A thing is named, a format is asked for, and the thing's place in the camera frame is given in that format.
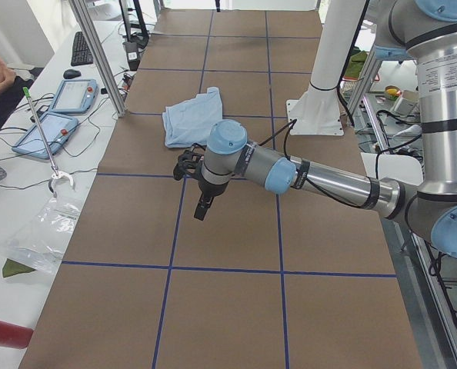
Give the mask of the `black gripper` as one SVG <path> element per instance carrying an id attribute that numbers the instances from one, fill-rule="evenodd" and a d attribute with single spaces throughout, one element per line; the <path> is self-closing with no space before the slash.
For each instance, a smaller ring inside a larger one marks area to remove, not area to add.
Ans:
<path id="1" fill-rule="evenodd" d="M 205 216 L 212 206 L 215 197 L 223 194 L 229 183 L 229 176 L 215 176 L 214 183 L 208 181 L 202 175 L 198 175 L 198 187 L 201 190 L 201 195 L 198 204 L 195 208 L 194 218 L 200 221 L 205 219 Z"/>

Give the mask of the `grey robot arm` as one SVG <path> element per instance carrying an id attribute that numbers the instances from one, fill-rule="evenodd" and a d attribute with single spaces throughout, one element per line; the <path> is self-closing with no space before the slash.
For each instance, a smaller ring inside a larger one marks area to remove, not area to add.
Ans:
<path id="1" fill-rule="evenodd" d="M 287 158 L 247 137 L 237 121 L 215 124 L 195 176 L 203 219 L 234 175 L 275 194 L 313 191 L 406 225 L 457 258 L 457 1 L 383 1 L 375 44 L 408 52 L 418 66 L 424 181 L 419 186 L 376 179 Z"/>

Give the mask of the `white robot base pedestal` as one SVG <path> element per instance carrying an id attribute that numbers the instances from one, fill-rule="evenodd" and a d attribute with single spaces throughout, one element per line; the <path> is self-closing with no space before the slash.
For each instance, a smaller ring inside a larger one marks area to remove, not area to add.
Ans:
<path id="1" fill-rule="evenodd" d="M 309 87 L 289 101 L 288 119 L 295 121 L 291 135 L 344 135 L 338 91 L 368 6 L 366 0 L 329 3 Z"/>

